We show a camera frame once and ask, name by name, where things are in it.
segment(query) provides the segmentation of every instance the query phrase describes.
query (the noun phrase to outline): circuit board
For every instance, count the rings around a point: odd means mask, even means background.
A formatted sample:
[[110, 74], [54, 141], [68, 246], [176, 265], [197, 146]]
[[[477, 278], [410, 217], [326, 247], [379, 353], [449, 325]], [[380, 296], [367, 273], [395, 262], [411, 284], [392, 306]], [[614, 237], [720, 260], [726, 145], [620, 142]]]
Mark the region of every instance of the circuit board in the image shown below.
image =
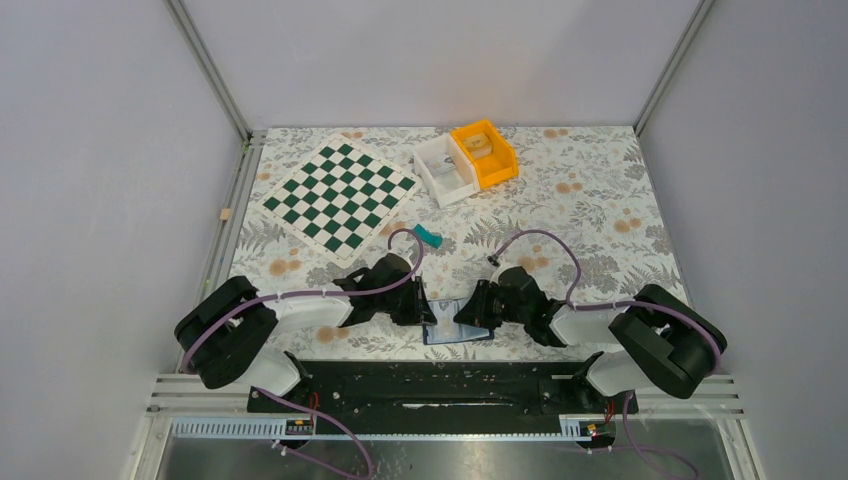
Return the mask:
[[359, 142], [333, 135], [259, 202], [268, 218], [347, 268], [420, 186]]

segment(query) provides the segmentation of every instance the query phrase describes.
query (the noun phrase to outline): white wall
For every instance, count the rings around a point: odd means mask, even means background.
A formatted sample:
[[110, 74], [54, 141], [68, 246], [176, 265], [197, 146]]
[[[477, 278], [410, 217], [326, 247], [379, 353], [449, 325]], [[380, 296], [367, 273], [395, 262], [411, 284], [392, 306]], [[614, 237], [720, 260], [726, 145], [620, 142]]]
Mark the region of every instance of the white wall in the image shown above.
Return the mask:
[[844, 478], [848, 3], [718, 2], [643, 136], [768, 478]]
[[0, 478], [113, 479], [238, 141], [160, 1], [0, 4]]
[[248, 124], [633, 124], [698, 0], [186, 0]]

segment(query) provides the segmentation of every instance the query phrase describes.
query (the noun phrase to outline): orange plastic box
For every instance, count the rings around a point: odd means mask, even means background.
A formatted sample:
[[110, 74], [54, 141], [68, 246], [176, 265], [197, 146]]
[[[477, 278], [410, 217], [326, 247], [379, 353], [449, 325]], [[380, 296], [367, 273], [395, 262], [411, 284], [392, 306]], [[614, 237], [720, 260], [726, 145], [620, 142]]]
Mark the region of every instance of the orange plastic box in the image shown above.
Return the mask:
[[[462, 144], [462, 141], [480, 133], [485, 134], [489, 138], [489, 141], [492, 142], [492, 153], [475, 159], [468, 149], [465, 148], [465, 145]], [[488, 119], [457, 128], [451, 132], [451, 136], [456, 140], [457, 145], [462, 149], [462, 153], [468, 157], [468, 160], [471, 161], [471, 164], [477, 171], [477, 180], [480, 182], [481, 189], [489, 188], [496, 183], [503, 182], [518, 175], [518, 162], [515, 160], [515, 150], [504, 140]]]

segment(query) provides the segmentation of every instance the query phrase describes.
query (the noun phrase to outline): tabletop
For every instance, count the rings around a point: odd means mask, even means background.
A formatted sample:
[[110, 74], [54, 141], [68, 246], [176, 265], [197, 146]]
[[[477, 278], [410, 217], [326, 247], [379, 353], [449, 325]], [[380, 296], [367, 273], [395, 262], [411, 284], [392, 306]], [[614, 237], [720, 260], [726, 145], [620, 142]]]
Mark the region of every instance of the tabletop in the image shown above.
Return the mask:
[[[515, 149], [517, 177], [444, 209], [421, 188], [362, 256], [342, 269], [268, 220], [256, 208], [259, 199], [331, 134], [356, 139], [412, 171], [412, 147], [449, 129], [270, 129], [230, 274], [247, 276], [266, 294], [321, 288], [372, 266], [385, 255], [391, 231], [420, 223], [444, 238], [438, 249], [426, 248], [421, 266], [428, 299], [464, 298], [478, 279], [493, 273], [486, 256], [519, 230], [540, 228], [560, 236], [580, 259], [583, 278], [573, 297], [576, 303], [631, 297], [646, 283], [657, 283], [686, 301], [631, 127], [498, 130]], [[414, 251], [411, 239], [398, 236], [395, 243]], [[501, 259], [522, 265], [549, 297], [562, 299], [575, 268], [560, 248], [547, 237], [527, 235]], [[269, 342], [309, 360], [580, 361], [597, 351], [597, 346], [543, 347], [515, 324], [498, 328], [493, 340], [424, 345], [421, 327], [394, 325], [383, 314], [350, 328], [305, 329]]]

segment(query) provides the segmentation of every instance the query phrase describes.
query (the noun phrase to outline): white plastic box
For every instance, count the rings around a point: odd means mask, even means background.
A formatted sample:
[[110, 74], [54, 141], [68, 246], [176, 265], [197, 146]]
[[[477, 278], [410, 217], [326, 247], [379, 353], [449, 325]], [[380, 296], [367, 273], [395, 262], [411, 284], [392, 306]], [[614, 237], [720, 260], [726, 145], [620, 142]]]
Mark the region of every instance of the white plastic box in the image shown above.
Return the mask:
[[450, 134], [413, 147], [412, 160], [415, 173], [439, 208], [480, 191], [474, 167]]

